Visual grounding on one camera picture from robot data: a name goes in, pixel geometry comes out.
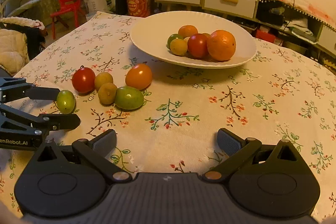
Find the power cord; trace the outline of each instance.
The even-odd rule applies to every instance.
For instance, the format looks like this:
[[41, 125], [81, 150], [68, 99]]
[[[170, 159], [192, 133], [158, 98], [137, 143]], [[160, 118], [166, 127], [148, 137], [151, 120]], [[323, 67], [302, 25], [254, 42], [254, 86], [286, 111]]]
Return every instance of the power cord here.
[[288, 21], [287, 25], [285, 26], [285, 28], [283, 29], [282, 35], [284, 35], [285, 30], [286, 30], [288, 24], [292, 21], [292, 12], [293, 12], [294, 5], [295, 5], [295, 0], [293, 0], [293, 6], [292, 6], [292, 9], [291, 9], [291, 11], [289, 13], [289, 21]]

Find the green fruit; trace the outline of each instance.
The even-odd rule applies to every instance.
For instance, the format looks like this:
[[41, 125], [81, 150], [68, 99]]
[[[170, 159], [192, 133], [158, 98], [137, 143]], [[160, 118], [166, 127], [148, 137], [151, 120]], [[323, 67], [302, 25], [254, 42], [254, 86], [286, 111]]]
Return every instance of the green fruit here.
[[141, 107], [143, 101], [143, 94], [140, 90], [126, 85], [117, 89], [114, 103], [119, 108], [133, 110]]
[[184, 41], [183, 39], [179, 39], [179, 38], [174, 39], [170, 43], [170, 50], [175, 55], [183, 56], [186, 54], [188, 50], [188, 43]]
[[169, 38], [168, 38], [168, 41], [167, 41], [167, 47], [170, 48], [170, 43], [176, 39], [176, 38], [179, 38], [179, 39], [183, 39], [182, 35], [179, 35], [178, 33], [174, 33], [172, 34]]
[[103, 84], [98, 91], [99, 101], [104, 105], [110, 105], [116, 98], [117, 86], [113, 83]]
[[106, 83], [113, 83], [113, 77], [108, 72], [101, 72], [94, 79], [94, 87], [99, 91], [100, 87]]
[[56, 99], [56, 106], [63, 114], [71, 113], [75, 108], [76, 100], [74, 95], [69, 90], [62, 90]]

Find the plate rim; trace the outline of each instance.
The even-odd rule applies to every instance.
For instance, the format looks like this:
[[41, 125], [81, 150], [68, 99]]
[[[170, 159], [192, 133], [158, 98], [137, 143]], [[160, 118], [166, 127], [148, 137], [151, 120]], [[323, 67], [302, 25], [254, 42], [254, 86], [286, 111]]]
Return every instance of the plate rim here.
[[[164, 12], [164, 13], [174, 13], [174, 12], [187, 12], [187, 13], [197, 13], [197, 14], [206, 14], [206, 15], [211, 15], [211, 16], [214, 16], [214, 17], [218, 17], [218, 16], [215, 16], [215, 15], [212, 15], [212, 14], [207, 14], [207, 13], [203, 13], [203, 12], [196, 12], [196, 11], [170, 11], [170, 12]], [[170, 63], [170, 64], [174, 64], [174, 65], [179, 65], [179, 66], [184, 66], [184, 67], [191, 67], [191, 68], [202, 68], [202, 69], [225, 69], [225, 68], [233, 68], [233, 67], [238, 67], [238, 66], [241, 66], [241, 65], [244, 65], [245, 63], [251, 61], [257, 54], [257, 43], [255, 42], [255, 38], [253, 36], [251, 36], [254, 44], [255, 44], [255, 52], [254, 54], [247, 60], [243, 61], [243, 62], [239, 62], [239, 63], [235, 63], [235, 64], [231, 64], [231, 65], [205, 65], [205, 64], [194, 64], [194, 63], [186, 63], [184, 61], [175, 61], [175, 60], [170, 60], [168, 58], [165, 58], [165, 57], [158, 57], [154, 54], [151, 54], [149, 52], [147, 52], [146, 50], [143, 50], [140, 46], [138, 46], [134, 40], [132, 39], [132, 34], [133, 34], [133, 30], [134, 28], [140, 24], [141, 21], [137, 22], [131, 29], [131, 32], [130, 32], [130, 39], [132, 41], [132, 43], [139, 49], [141, 50], [142, 52], [152, 56], [152, 57], [155, 57], [159, 60], [162, 60], [164, 62], [167, 62], [167, 63]]]

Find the white plate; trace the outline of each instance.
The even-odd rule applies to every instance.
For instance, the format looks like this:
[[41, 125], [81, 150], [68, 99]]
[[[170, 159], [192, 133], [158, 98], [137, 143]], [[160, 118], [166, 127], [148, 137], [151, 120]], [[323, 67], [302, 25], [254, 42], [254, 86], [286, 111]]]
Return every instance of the white plate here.
[[[173, 55], [166, 47], [168, 37], [184, 25], [194, 25], [199, 33], [225, 30], [236, 39], [236, 52], [229, 61], [210, 62]], [[254, 38], [239, 25], [214, 15], [173, 11], [139, 20], [131, 30], [131, 40], [140, 50], [168, 63], [185, 67], [222, 69], [240, 66], [251, 60], [257, 51]]]

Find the floor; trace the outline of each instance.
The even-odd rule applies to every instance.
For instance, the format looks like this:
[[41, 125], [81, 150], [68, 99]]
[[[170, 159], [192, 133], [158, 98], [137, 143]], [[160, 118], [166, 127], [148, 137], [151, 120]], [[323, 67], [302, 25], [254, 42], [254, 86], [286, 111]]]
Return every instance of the floor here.
[[[53, 39], [53, 31], [51, 30], [51, 24], [46, 26], [48, 35], [45, 37], [45, 45], [48, 47], [56, 40], [60, 39], [61, 37], [65, 36], [66, 34], [72, 32], [75, 27], [75, 20], [74, 18], [64, 19], [64, 21], [69, 25], [69, 29], [66, 29], [60, 22], [55, 23], [55, 31], [56, 31], [56, 39]], [[78, 15], [78, 22], [79, 25], [82, 25], [86, 22], [86, 17], [79, 14]]]

